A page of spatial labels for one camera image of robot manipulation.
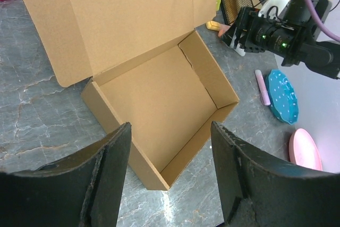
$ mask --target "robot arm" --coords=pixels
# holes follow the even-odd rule
[[[284,17],[278,19],[278,14],[288,2]],[[312,2],[324,22],[331,8],[330,1]],[[244,52],[273,52],[284,58],[282,66],[298,65],[302,61],[311,71],[338,79],[340,45],[316,42],[319,34],[320,29],[304,0],[268,0],[260,10],[241,8],[235,22],[221,39],[229,47]]]

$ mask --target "cardboard box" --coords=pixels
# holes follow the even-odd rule
[[[57,80],[93,77],[82,97],[106,132],[132,124],[129,164],[168,190],[239,101],[194,30],[216,0],[24,0]]]

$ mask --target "blue plate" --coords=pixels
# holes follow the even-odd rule
[[[290,125],[298,120],[299,107],[293,86],[286,75],[273,69],[266,78],[266,86],[270,98],[270,109],[282,122]]]

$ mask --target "box lid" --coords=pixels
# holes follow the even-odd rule
[[[64,87],[181,36],[216,14],[216,0],[24,2]]]

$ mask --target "marble table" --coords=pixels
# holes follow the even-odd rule
[[[218,13],[217,21],[222,21]],[[240,57],[216,33],[198,28],[240,103],[224,124],[257,147],[287,159],[294,127],[261,104],[254,70],[277,68],[271,53]],[[22,0],[0,2],[0,168],[36,169],[105,133],[80,98],[87,81],[58,85]],[[117,226],[216,226],[223,221],[210,141],[168,192],[148,191],[128,167]]]

